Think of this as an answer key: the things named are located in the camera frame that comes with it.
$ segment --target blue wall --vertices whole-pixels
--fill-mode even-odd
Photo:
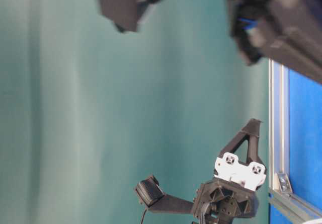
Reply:
[[[0,12],[0,223],[138,223],[139,180],[192,200],[252,117],[268,163],[268,65],[245,66],[224,0],[164,0],[125,35],[97,0],[0,0]],[[266,184],[259,199],[234,223],[267,223]]]

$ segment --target black 3d-printed part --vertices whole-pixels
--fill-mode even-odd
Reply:
[[[152,206],[165,195],[157,184],[156,178],[149,176],[146,180],[139,182],[135,187],[138,197],[147,207]]]

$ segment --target wire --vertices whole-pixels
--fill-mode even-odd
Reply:
[[[145,210],[144,210],[144,212],[143,212],[143,214],[142,214],[140,224],[143,224],[143,220],[144,220],[144,216],[145,216],[145,214],[146,214],[146,211],[147,211],[147,209],[145,209]]]
[[[321,224],[322,223],[322,218],[320,219],[315,219],[315,220],[309,220],[304,222],[303,224]]]

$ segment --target black cable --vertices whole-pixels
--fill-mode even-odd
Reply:
[[[145,210],[144,210],[144,212],[143,212],[143,214],[142,214],[140,224],[143,224],[143,220],[144,220],[144,216],[145,216],[145,214],[146,214],[146,211],[147,211],[147,209],[145,209]]]

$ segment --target blue panel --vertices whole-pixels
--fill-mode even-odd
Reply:
[[[270,223],[271,224],[292,224],[292,222],[290,222],[273,206],[270,206]]]
[[[294,192],[322,208],[322,86],[290,72],[290,180]]]

